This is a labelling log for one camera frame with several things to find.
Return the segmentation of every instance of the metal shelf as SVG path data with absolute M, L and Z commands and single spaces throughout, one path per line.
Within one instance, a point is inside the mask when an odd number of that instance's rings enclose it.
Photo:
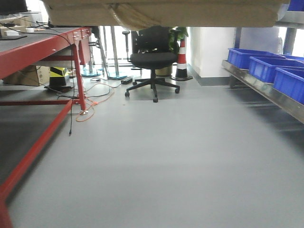
M 304 12 L 287 11 L 284 17 L 275 23 L 275 26 L 304 29 Z
M 225 60 L 223 60 L 222 66 L 232 76 L 257 91 L 259 94 L 282 108 L 300 122 L 304 123 L 304 105 L 277 91 L 273 88 L 272 84 L 258 80 L 257 78 L 248 74 L 247 71 L 239 69 Z

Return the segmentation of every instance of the chair backrest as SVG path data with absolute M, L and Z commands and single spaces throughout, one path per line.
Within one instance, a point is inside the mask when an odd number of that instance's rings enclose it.
M 135 38 L 137 52 L 170 52 L 169 27 L 153 26 L 140 30 Z

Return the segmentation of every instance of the office chair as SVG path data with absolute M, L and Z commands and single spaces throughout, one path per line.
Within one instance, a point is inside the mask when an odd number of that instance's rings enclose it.
M 129 97 L 130 90 L 137 89 L 142 86 L 151 85 L 154 92 L 153 102 L 158 102 L 156 84 L 174 87 L 175 93 L 180 92 L 180 86 L 165 82 L 164 78 L 156 78 L 156 69 L 162 69 L 170 66 L 177 61 L 177 55 L 169 50 L 169 28 L 161 26 L 153 26 L 139 31 L 134 39 L 133 54 L 128 60 L 138 68 L 151 70 L 149 79 L 136 79 L 133 86 L 127 88 L 125 96 Z M 174 43 L 177 41 L 177 33 L 174 37 Z

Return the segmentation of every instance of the power strip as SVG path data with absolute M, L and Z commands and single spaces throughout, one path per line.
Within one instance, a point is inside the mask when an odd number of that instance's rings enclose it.
M 121 83 L 123 85 L 129 84 L 133 81 L 133 77 L 129 76 L 129 77 L 125 77 L 124 79 L 121 80 Z

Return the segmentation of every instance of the blue storage crate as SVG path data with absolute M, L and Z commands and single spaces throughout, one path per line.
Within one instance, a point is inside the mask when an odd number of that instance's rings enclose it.
M 291 0 L 289 4 L 289 11 L 303 11 L 304 1 L 303 0 Z
M 304 69 L 304 63 L 292 59 L 250 57 L 249 74 L 262 82 L 273 83 L 277 67 Z
M 256 51 L 239 48 L 229 48 L 228 62 L 240 69 L 249 69 L 250 57 L 285 58 L 268 51 Z
M 290 56 L 290 55 L 282 55 L 287 59 L 294 59 L 294 60 L 298 60 L 301 62 L 304 62 L 304 57 L 300 57 L 300 56 Z
M 277 68 L 274 88 L 304 104 L 304 69 Z

